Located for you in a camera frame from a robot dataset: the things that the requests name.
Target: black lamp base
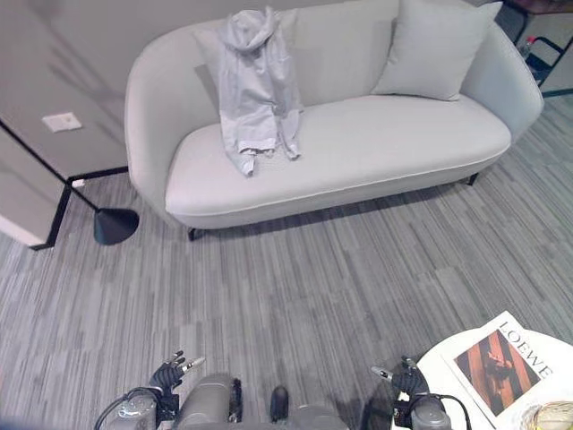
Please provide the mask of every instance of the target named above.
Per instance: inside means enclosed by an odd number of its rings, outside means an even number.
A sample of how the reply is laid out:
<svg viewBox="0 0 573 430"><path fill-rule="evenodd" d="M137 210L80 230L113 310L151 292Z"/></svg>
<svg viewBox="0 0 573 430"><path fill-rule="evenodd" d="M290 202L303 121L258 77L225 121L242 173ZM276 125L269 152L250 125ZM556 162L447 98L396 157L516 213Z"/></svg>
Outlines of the black lamp base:
<svg viewBox="0 0 573 430"><path fill-rule="evenodd" d="M140 216L131 209L102 208L93 220L93 236L102 245L115 245L130 237L140 225Z"/></svg>

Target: hood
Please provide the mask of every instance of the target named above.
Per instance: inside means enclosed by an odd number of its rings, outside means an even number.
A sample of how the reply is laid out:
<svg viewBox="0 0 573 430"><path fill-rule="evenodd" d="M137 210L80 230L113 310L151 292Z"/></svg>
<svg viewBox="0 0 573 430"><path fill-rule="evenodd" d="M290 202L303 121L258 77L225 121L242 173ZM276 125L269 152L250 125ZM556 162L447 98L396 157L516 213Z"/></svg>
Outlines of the hood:
<svg viewBox="0 0 573 430"><path fill-rule="evenodd" d="M274 11L241 11L227 19L220 29L223 42L239 52L249 53L261 47L277 29Z"/></svg>

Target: electrical outlet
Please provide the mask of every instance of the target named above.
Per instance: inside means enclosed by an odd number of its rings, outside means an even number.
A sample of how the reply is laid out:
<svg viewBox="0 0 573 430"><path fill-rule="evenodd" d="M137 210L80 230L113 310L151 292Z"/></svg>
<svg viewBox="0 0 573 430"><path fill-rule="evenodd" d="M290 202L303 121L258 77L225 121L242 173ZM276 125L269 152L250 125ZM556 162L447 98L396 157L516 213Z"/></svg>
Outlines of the electrical outlet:
<svg viewBox="0 0 573 430"><path fill-rule="evenodd" d="M65 114L44 116L42 121L52 133L68 132L82 128L81 122L73 112Z"/></svg>
<svg viewBox="0 0 573 430"><path fill-rule="evenodd" d="M86 185L85 179L76 179L75 181L72 181L73 188L82 188L85 185Z"/></svg>

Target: sofa leg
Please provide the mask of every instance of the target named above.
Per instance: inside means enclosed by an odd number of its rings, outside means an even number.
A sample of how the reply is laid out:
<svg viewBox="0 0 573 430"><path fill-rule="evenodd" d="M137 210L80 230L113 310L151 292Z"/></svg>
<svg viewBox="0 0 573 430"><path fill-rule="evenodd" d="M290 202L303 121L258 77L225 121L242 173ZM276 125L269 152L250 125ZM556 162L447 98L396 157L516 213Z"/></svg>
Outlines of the sofa leg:
<svg viewBox="0 0 573 430"><path fill-rule="evenodd" d="M469 177L469 180L467 181L467 184L468 184L469 186L473 186L473 185L474 185L474 182L475 182L475 180L477 179L477 176L478 176L478 175L479 175L479 172L478 172L478 173L474 173L473 175L471 175L471 176Z"/></svg>
<svg viewBox="0 0 573 430"><path fill-rule="evenodd" d="M189 237L189 242L193 242L197 238L196 233L197 228L189 228L187 230L187 237Z"/></svg>

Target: sofa seat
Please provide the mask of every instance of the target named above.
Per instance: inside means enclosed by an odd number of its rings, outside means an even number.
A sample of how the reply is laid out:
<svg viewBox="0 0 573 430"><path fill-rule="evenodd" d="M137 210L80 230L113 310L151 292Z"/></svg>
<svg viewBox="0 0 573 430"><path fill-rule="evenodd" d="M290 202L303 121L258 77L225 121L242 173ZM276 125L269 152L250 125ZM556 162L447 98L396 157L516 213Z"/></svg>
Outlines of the sofa seat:
<svg viewBox="0 0 573 430"><path fill-rule="evenodd" d="M447 102L365 96L307 107L302 157L259 156L243 177L219 125L180 143L166 210L189 227L225 228L445 184L492 164L511 144L505 124L462 96Z"/></svg>

